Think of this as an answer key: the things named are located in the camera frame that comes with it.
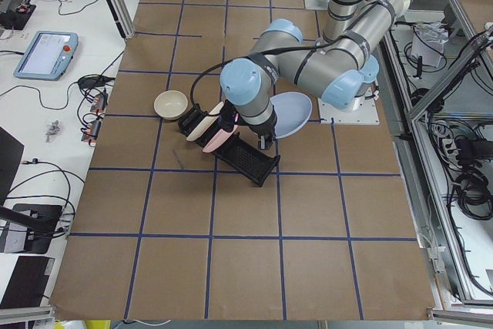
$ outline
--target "white table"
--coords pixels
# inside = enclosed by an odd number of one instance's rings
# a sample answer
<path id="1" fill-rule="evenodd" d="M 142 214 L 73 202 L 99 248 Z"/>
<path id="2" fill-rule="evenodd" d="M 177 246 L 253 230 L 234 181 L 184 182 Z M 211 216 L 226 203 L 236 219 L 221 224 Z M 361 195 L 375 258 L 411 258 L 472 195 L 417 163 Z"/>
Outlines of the white table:
<path id="1" fill-rule="evenodd" d="M 74 12 L 94 0 L 69 0 L 64 2 L 62 13 Z M 139 0 L 125 0 L 129 13 L 134 17 Z M 125 48 L 115 23 L 110 14 L 106 0 L 99 0 L 83 12 L 76 15 L 58 14 L 59 2 L 56 0 L 32 0 L 37 8 L 22 31 L 14 32 L 10 39 L 0 40 L 0 49 L 24 52 L 34 34 L 39 30 L 75 32 L 79 35 L 79 46 L 66 73 L 59 81 L 24 80 L 13 76 L 13 71 L 20 60 L 20 55 L 0 56 L 0 94 L 16 85 L 34 86 L 42 91 L 43 103 L 51 107 L 65 104 L 67 87 L 81 76 L 101 73 L 105 67 Z M 5 31 L 3 37 L 10 34 Z M 105 73 L 116 76 L 119 60 Z M 81 124 L 76 110 L 82 99 L 77 86 L 70 89 L 69 105 L 61 111 L 43 109 L 38 101 L 38 93 L 32 89 L 16 89 L 0 98 L 0 126 L 24 144 L 23 159 L 39 158 L 58 164 L 86 177 L 93 149 L 81 142 Z M 84 103 L 82 113 L 89 111 L 89 104 Z M 46 142 L 45 132 L 52 122 L 60 122 L 61 131 Z M 47 170 L 54 170 L 48 165 L 21 165 L 15 177 L 14 185 L 24 179 Z M 70 200 L 77 205 L 82 192 L 82 184 L 69 176 L 72 184 Z M 67 186 L 61 173 L 50 173 L 21 186 L 10 196 L 50 194 L 65 197 Z M 63 204 L 61 200 L 49 198 L 30 200 L 7 200 L 5 206 L 12 208 L 16 203 Z M 49 296 L 55 285 L 66 241 L 64 237 L 54 239 L 47 257 L 55 258 L 55 265 L 49 278 L 45 295 Z M 0 297 L 3 297 L 8 280 L 17 261 L 18 254 L 0 253 Z M 42 304 L 48 304 L 43 298 Z"/>

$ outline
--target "black monitor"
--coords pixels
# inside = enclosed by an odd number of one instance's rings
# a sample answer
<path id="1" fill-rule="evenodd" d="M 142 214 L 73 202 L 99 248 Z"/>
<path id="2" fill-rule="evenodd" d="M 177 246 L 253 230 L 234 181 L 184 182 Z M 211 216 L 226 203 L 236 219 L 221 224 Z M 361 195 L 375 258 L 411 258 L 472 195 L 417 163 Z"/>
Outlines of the black monitor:
<path id="1" fill-rule="evenodd" d="M 0 235 L 0 251 L 7 251 L 12 239 L 25 252 L 46 253 L 49 248 L 48 237 L 35 238 L 31 232 L 50 235 L 55 231 L 62 206 L 50 204 L 16 204 L 10 210 L 3 207 L 5 199 L 14 182 L 15 174 L 22 160 L 24 146 L 12 135 L 0 127 L 0 220 L 7 221 Z"/>
<path id="2" fill-rule="evenodd" d="M 23 152 L 24 146 L 0 127 L 0 206 L 12 187 Z"/>

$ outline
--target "black cable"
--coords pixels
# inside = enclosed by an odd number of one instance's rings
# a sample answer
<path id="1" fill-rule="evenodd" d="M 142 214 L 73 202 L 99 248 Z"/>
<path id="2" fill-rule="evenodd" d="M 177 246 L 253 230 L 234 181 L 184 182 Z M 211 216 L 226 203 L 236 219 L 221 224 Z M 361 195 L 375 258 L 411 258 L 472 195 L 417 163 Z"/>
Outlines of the black cable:
<path id="1" fill-rule="evenodd" d="M 48 161 L 39 161 L 36 158 L 34 158 L 33 161 L 24 161 L 23 164 L 26 164 L 26 165 L 45 164 L 45 165 L 53 166 L 58 171 L 61 172 L 61 174 L 63 175 L 63 177 L 65 177 L 65 181 L 67 182 L 67 188 L 68 188 L 68 190 L 67 190 L 67 197 L 65 198 L 65 206 L 63 207 L 62 212 L 65 211 L 65 208 L 69 204 L 70 194 L 72 192 L 72 184 L 70 183 L 69 177 L 65 173 L 65 170 L 62 167 L 60 167 L 59 165 L 57 165 L 56 163 L 52 163 L 52 162 L 48 162 Z M 75 207 L 73 206 L 73 204 L 71 204 L 71 207 L 72 207 L 73 212 L 75 213 Z"/>
<path id="2" fill-rule="evenodd" d="M 469 277 L 469 280 L 472 282 L 472 284 L 477 287 L 481 292 L 483 292 L 484 294 L 487 294 L 488 296 L 490 297 L 493 297 L 493 292 L 491 292 L 490 290 L 486 289 L 485 287 L 483 287 L 477 280 L 476 280 L 476 276 L 472 273 L 472 270 L 471 270 L 471 266 L 469 266 L 469 261 L 468 261 L 468 257 L 466 255 L 466 251 L 465 251 L 465 248 L 464 248 L 464 241 L 461 241 L 461 234 L 459 233 L 458 231 L 458 227 L 457 227 L 457 224 L 455 223 L 455 219 L 454 219 L 454 216 L 452 215 L 452 199 L 449 198 L 448 201 L 447 201 L 447 211 L 448 211 L 448 218 L 450 219 L 451 221 L 451 224 L 452 224 L 452 229 L 454 231 L 454 235 L 455 235 L 455 239 L 457 241 L 457 244 L 459 246 L 459 251 L 461 253 L 461 258 L 462 258 L 462 261 L 464 262 L 464 266 L 465 266 L 465 269 L 466 269 L 466 273 L 468 274 L 468 277 Z"/>
<path id="3" fill-rule="evenodd" d="M 412 49 L 412 44 L 413 44 L 412 42 L 409 42 L 408 44 L 406 44 L 404 46 L 403 53 L 404 53 L 404 57 L 406 58 L 406 61 L 407 61 L 408 65 L 410 65 L 410 66 L 414 67 L 415 69 L 417 69 L 418 68 L 418 64 L 415 61 L 413 61 L 413 59 L 411 58 L 411 55 L 408 54 L 408 52 Z M 426 72 L 426 73 L 436 73 L 436 72 L 443 71 L 445 69 L 445 67 L 447 67 L 447 64 L 448 64 L 447 58 L 445 56 L 443 56 L 443 57 L 444 57 L 443 60 L 445 61 L 445 63 L 444 63 L 444 65 L 442 67 L 437 67 L 437 69 L 433 69 L 433 70 L 423 69 L 423 72 Z"/>
<path id="4" fill-rule="evenodd" d="M 471 77 L 472 77 L 472 81 L 474 81 L 476 83 L 477 86 L 479 86 L 481 88 L 481 90 L 483 90 L 486 94 L 488 94 L 489 96 L 493 96 L 493 92 L 491 91 L 488 91 L 488 88 L 484 87 L 475 77 L 475 74 L 472 72 L 471 73 Z"/>
<path id="5" fill-rule="evenodd" d="M 411 86 L 414 88 L 414 90 L 418 90 L 418 87 L 411 81 L 411 79 L 409 79 L 409 76 L 407 75 L 406 68 L 404 67 L 404 64 L 401 61 L 401 57 L 399 56 L 399 46 L 397 45 L 397 41 L 395 40 L 394 34 L 391 29 L 388 30 L 388 34 L 391 37 L 392 46 L 394 47 L 394 50 L 397 53 L 397 62 L 399 63 L 399 67 L 401 68 L 402 75 L 404 76 L 404 79 L 406 81 L 407 94 L 411 96 L 412 95 Z"/>
<path id="6" fill-rule="evenodd" d="M 105 106 L 108 104 L 108 95 L 106 93 L 106 88 L 104 88 L 103 91 L 99 90 L 98 88 L 96 88 L 96 86 L 99 86 L 101 83 L 103 84 L 103 86 L 105 85 L 108 85 L 107 82 L 111 81 L 111 80 L 114 80 L 114 78 L 109 78 L 109 77 L 106 77 L 104 76 L 106 71 L 109 70 L 109 68 L 118 60 L 118 58 L 120 58 L 122 55 L 123 55 L 123 52 L 125 51 L 122 50 L 106 67 L 105 69 L 103 69 L 103 71 L 100 73 L 100 74 L 91 74 L 91 75 L 86 75 L 86 76 L 83 76 L 81 79 L 79 79 L 79 81 L 81 82 L 82 79 L 84 78 L 90 78 L 90 77 L 93 77 L 94 79 L 92 79 L 91 82 L 89 82 L 89 84 L 84 85 L 85 87 L 84 88 L 81 88 L 80 85 L 79 85 L 79 89 L 82 93 L 82 100 L 80 101 L 79 105 L 77 106 L 77 110 L 76 110 L 76 115 L 77 115 L 77 119 L 79 120 L 79 122 L 81 123 L 82 125 L 82 128 L 81 128 L 81 132 L 87 136 L 90 136 L 94 139 L 97 139 L 97 136 L 94 136 L 94 135 L 89 135 L 85 130 L 87 130 L 89 128 L 89 123 L 86 122 L 84 120 L 84 117 L 86 117 L 86 115 L 83 115 L 81 117 L 81 113 L 80 113 L 80 110 L 82 108 L 82 104 L 87 101 L 89 103 L 92 103 L 95 96 L 92 96 L 91 95 L 91 91 L 92 90 L 95 90 L 97 91 L 99 94 L 102 94 L 104 99 L 106 100 L 105 101 Z M 98 116 L 96 116 L 96 119 L 102 119 L 104 118 L 104 116 L 101 116 L 100 114 Z"/>
<path id="7" fill-rule="evenodd" d="M 65 108 L 67 108 L 67 106 L 69 105 L 69 90 L 70 90 L 70 88 L 72 86 L 74 86 L 76 84 L 77 84 L 77 82 L 73 82 L 72 84 L 70 84 L 67 87 L 67 90 L 65 92 L 65 94 L 66 94 L 66 101 L 65 101 L 65 104 L 62 107 L 48 107 L 48 106 L 45 106 L 45 104 L 42 101 L 41 90 L 39 90 L 38 88 L 35 88 L 34 86 L 16 85 L 13 88 L 10 88 L 9 90 L 6 90 L 3 93 L 1 93 L 0 94 L 0 98 L 3 97 L 4 95 L 10 93 L 12 90 L 15 90 L 15 89 L 18 89 L 18 88 L 32 89 L 32 90 L 35 90 L 36 92 L 38 92 L 39 104 L 41 105 L 42 108 L 44 108 L 44 109 L 50 109 L 50 110 L 53 110 L 53 111 L 61 111 L 61 110 L 65 109 Z"/>
<path id="8" fill-rule="evenodd" d="M 63 5 L 63 2 L 61 0 L 58 0 L 58 1 L 60 3 L 59 4 L 59 9 L 58 9 L 59 15 L 76 15 L 76 14 L 82 12 L 84 9 L 86 9 L 90 5 L 93 5 L 93 4 L 97 3 L 97 2 L 99 2 L 100 0 L 95 0 L 94 2 L 90 2 L 90 3 L 86 4 L 86 5 L 84 5 L 82 8 L 80 8 L 80 10 L 74 11 L 74 12 L 69 12 L 69 13 L 62 13 L 62 5 Z"/>
<path id="9" fill-rule="evenodd" d="M 72 211 L 75 213 L 75 207 L 72 202 L 64 198 L 63 196 L 52 196 L 50 194 L 39 194 L 35 196 L 7 196 L 6 198 L 3 198 L 2 200 L 26 200 L 28 198 L 54 198 L 56 200 L 63 200 L 67 202 L 67 204 L 72 208 Z"/>
<path id="10" fill-rule="evenodd" d="M 288 52 L 295 52 L 295 51 L 299 51 L 299 50 L 302 50 L 302 51 L 303 50 L 307 50 L 307 51 L 317 50 L 317 49 L 329 47 L 331 45 L 332 44 L 320 44 L 320 45 L 313 45 L 313 46 L 294 46 L 294 47 L 275 48 L 275 49 L 264 50 L 264 51 L 261 51 L 260 53 L 263 55 L 279 55 L 279 54 L 284 54 L 284 53 L 288 53 Z M 224 65 L 227 65 L 228 63 L 230 63 L 232 61 L 233 61 L 233 59 L 229 59 L 227 61 L 218 63 L 216 65 L 213 65 L 212 67 L 209 67 L 208 69 L 206 69 L 205 71 L 200 73 L 200 75 L 198 75 L 196 77 L 196 79 L 193 81 L 192 86 L 190 88 L 190 102 L 192 103 L 193 108 L 198 113 L 200 113 L 202 116 L 217 117 L 217 116 L 220 116 L 220 113 L 218 113 L 216 115 L 210 115 L 210 114 L 205 113 L 203 110 L 200 109 L 200 107 L 196 104 L 195 99 L 194 99 L 194 92 L 195 92 L 196 85 L 204 76 L 209 75 L 215 69 L 218 69 L 219 67 L 223 67 Z"/>
<path id="11" fill-rule="evenodd" d="M 43 173 L 37 173 L 36 175 L 33 175 L 23 181 L 21 181 L 20 183 L 17 183 L 15 184 L 15 186 L 13 186 L 12 188 L 10 188 L 10 190 L 8 191 L 8 194 L 12 193 L 14 190 L 16 190 L 17 188 L 19 188 L 20 186 L 26 184 L 27 182 L 33 180 L 33 179 L 36 179 L 40 176 L 43 176 L 43 175 L 46 175 L 48 173 L 60 173 L 61 171 L 60 170 L 49 170 L 49 171 L 45 171 Z M 82 183 L 85 183 L 85 180 L 80 177 L 79 175 L 77 175 L 76 173 L 73 173 L 72 171 L 67 171 L 67 170 L 63 170 L 64 173 L 67 173 L 69 175 L 72 175 L 74 177 L 76 177 L 77 179 L 79 179 L 80 181 L 82 181 Z"/>
<path id="12" fill-rule="evenodd" d="M 470 45 L 472 44 L 477 38 L 479 38 L 480 36 L 484 35 L 486 33 L 486 31 L 483 31 L 483 32 L 479 32 L 478 34 L 472 36 L 472 38 L 470 38 L 461 48 L 461 50 L 459 51 L 459 53 L 457 54 L 457 57 L 455 58 L 455 60 L 450 64 L 450 66 L 448 67 L 449 69 L 459 60 L 459 58 L 461 57 L 462 53 L 464 52 L 464 50 Z"/>
<path id="13" fill-rule="evenodd" d="M 23 52 L 16 52 L 15 50 L 0 50 L 0 53 L 10 53 L 10 54 L 24 55 Z"/>

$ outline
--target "tablet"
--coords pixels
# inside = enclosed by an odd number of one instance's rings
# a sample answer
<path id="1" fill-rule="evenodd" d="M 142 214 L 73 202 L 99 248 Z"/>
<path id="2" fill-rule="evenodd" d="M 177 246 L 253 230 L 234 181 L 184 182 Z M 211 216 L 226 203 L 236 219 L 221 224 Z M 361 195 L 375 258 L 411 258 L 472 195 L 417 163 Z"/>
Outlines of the tablet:
<path id="1" fill-rule="evenodd" d="M 58 80 L 79 44 L 73 32 L 38 31 L 14 71 L 19 79 Z"/>

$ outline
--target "white bowl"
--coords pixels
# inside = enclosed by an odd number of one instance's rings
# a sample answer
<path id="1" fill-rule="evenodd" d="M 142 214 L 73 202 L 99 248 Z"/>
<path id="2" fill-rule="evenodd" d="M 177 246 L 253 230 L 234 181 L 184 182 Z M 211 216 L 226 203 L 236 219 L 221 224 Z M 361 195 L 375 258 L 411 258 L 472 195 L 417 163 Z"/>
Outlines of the white bowl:
<path id="1" fill-rule="evenodd" d="M 283 92 L 270 98 L 277 114 L 276 138 L 282 139 L 301 129 L 311 115 L 311 99 L 300 92 Z"/>
<path id="2" fill-rule="evenodd" d="M 164 119 L 178 119 L 187 107 L 187 97 L 178 90 L 162 92 L 154 101 L 154 110 Z"/>

